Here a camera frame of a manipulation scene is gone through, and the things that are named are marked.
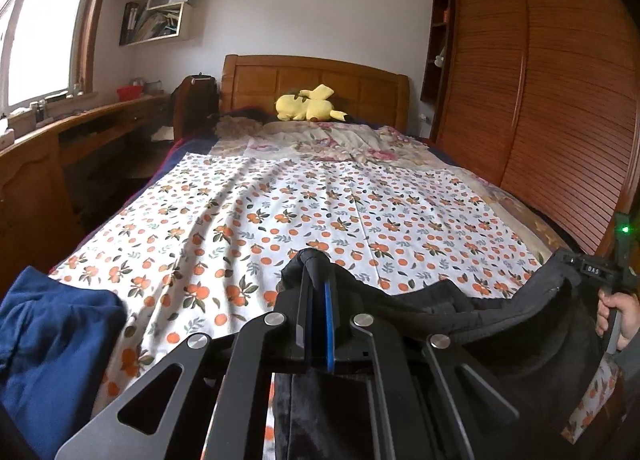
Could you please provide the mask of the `person's right hand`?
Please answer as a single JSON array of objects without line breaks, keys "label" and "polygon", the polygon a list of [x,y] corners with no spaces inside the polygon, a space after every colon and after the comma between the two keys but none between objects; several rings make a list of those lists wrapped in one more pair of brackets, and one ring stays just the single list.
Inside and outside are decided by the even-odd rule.
[{"label": "person's right hand", "polygon": [[613,335],[617,337],[616,352],[621,352],[636,336],[640,325],[640,306],[637,295],[623,292],[606,294],[605,290],[598,293],[598,308],[596,332],[600,337],[605,336],[610,324],[608,318],[615,311],[618,324]]}]

